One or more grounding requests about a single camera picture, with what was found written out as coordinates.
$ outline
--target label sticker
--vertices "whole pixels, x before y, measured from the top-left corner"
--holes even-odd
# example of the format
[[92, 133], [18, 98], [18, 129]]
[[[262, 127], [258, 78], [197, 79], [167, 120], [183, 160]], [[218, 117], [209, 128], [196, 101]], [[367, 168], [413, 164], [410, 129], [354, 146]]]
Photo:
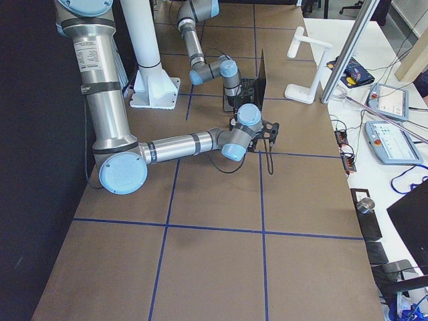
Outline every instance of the label sticker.
[[80, 72], [102, 70], [100, 53], [96, 41], [82, 41], [74, 44]]

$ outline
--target screen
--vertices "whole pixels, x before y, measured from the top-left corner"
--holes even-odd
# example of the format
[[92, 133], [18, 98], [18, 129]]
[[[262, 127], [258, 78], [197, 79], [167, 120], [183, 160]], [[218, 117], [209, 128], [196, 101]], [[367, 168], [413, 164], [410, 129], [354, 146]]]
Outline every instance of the screen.
[[382, 112], [404, 116], [405, 92], [395, 88], [379, 86], [379, 106]]
[[399, 128], [384, 123], [373, 124], [373, 128], [390, 159], [417, 159], [407, 137]]

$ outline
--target silver robot arm segment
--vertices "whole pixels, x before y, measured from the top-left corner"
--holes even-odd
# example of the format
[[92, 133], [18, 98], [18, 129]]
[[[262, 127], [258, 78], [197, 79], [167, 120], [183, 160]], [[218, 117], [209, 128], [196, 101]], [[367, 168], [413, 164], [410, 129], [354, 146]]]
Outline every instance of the silver robot arm segment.
[[216, 62], [207, 64], [196, 32], [196, 22], [204, 21], [219, 14], [218, 0], [187, 0], [177, 16], [177, 27], [186, 43], [189, 56], [190, 79], [192, 84], [200, 85], [220, 77], [220, 65], [229, 57], [220, 56]]
[[[138, 3], [148, 0], [132, 1]], [[240, 161], [251, 141], [263, 130], [261, 113], [254, 104], [244, 104], [239, 108], [232, 131], [216, 128], [142, 143], [130, 133], [112, 48], [112, 36], [116, 28], [111, 3], [94, 0], [91, 5], [82, 5], [80, 2], [80, 7], [75, 8], [70, 7], [69, 1], [55, 0], [58, 29], [70, 37], [74, 44], [82, 76], [82, 94], [88, 100], [96, 133], [92, 149], [102, 185], [111, 193], [129, 194], [144, 184], [148, 164], [209, 150], [221, 149], [227, 158]], [[198, 19], [212, 16], [215, 7], [210, 14], [204, 12]], [[223, 56], [211, 64], [211, 68], [213, 65], [216, 75], [218, 73], [218, 76], [223, 77], [227, 96], [236, 96], [240, 82], [236, 63]]]

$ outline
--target light blue joint cap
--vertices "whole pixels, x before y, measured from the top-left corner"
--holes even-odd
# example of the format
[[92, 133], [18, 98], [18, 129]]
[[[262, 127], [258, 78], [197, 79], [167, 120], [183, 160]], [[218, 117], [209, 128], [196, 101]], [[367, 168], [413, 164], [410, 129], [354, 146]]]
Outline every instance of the light blue joint cap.
[[97, 17], [112, 7], [113, 0], [58, 0], [67, 10], [83, 17]]
[[261, 120], [259, 108], [254, 104], [244, 104], [238, 109], [238, 121], [244, 126], [252, 126]]
[[221, 149], [221, 154], [235, 162], [239, 162], [247, 152], [247, 149], [238, 144], [226, 144]]
[[219, 1], [218, 0], [211, 0], [211, 18], [218, 15], [219, 12], [220, 12]]
[[55, 23], [56, 29], [60, 35], [63, 37], [67, 37], [67, 35], [64, 33], [64, 30], [62, 29], [61, 25], [59, 23]]
[[223, 77], [234, 77], [238, 73], [238, 66], [234, 60], [225, 60], [220, 64], [220, 74]]
[[147, 178], [147, 164], [135, 152], [120, 152], [107, 158], [100, 169], [102, 186], [114, 194], [135, 192]]
[[203, 84], [202, 78], [198, 75], [198, 73], [195, 70], [191, 70], [189, 72], [190, 80], [192, 81], [192, 84], [194, 85], [201, 85]]

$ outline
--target black band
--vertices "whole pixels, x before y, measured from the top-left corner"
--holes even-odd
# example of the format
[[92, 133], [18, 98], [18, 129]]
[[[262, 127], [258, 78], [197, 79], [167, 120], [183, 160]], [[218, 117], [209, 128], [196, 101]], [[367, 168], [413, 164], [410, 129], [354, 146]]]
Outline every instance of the black band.
[[142, 65], [140, 65], [140, 64], [138, 64], [141, 68], [154, 68], [154, 67], [156, 67], [156, 66], [159, 66], [159, 64], [160, 64], [160, 60], [159, 60], [159, 62], [156, 64], [156, 65], [153, 65], [153, 66], [150, 66], [150, 67], [146, 67], [146, 66], [142, 66]]
[[210, 150], [213, 150], [213, 148], [214, 148], [214, 138], [213, 138], [213, 135], [211, 135], [211, 133], [210, 133], [209, 130], [207, 131], [207, 133], [211, 137], [211, 149]]
[[151, 164], [156, 164], [158, 162], [158, 153], [156, 152], [156, 146], [153, 142], [147, 142], [148, 149], [150, 151], [150, 157], [152, 158]]
[[189, 60], [190, 61], [192, 61], [192, 60], [194, 60], [195, 58], [198, 58], [198, 57], [202, 57], [203, 58], [203, 54], [199, 54], [199, 53], [195, 53], [194, 55], [191, 55], [190, 56], [190, 58], [189, 58]]
[[186, 20], [186, 19], [190, 19], [191, 21], [195, 20], [193, 17], [183, 17], [179, 20], [179, 22], [177, 22], [177, 27], [179, 26], [180, 22], [182, 22], [183, 20]]
[[235, 89], [235, 88], [238, 88], [239, 87], [239, 85], [236, 85], [235, 87], [226, 87], [226, 86], [223, 86], [225, 89]]
[[196, 134], [189, 134], [193, 137], [193, 140], [195, 141], [195, 153], [193, 156], [198, 155], [201, 152], [201, 141], [199, 140], [198, 135]]
[[236, 129], [242, 130], [244, 133], [248, 134], [250, 137], [254, 135], [254, 130], [252, 130], [250, 127], [242, 125], [240, 123], [237, 123], [235, 125]]
[[190, 5], [190, 8], [192, 9], [193, 16], [195, 17], [195, 21], [196, 21], [196, 22], [199, 22], [198, 17], [197, 17], [197, 15], [196, 15], [195, 7], [193, 7], [193, 2], [192, 2], [192, 0], [189, 0], [189, 5]]
[[208, 68], [209, 68], [209, 72], [211, 72], [211, 77], [213, 77], [213, 79], [214, 79], [215, 77], [213, 74], [213, 70], [211, 69], [211, 64], [208, 64]]
[[98, 92], [112, 92], [122, 90], [120, 82], [94, 82], [93, 84], [84, 84], [80, 86], [82, 95], [92, 95]]
[[107, 154], [115, 154], [117, 152], [126, 152], [127, 150], [138, 147], [138, 141], [133, 142], [132, 144], [115, 147], [115, 148], [107, 148], [107, 149], [92, 149], [92, 152], [97, 155], [107, 155]]
[[62, 29], [73, 25], [108, 25], [109, 27], [116, 28], [114, 21], [103, 18], [72, 18], [61, 22]]

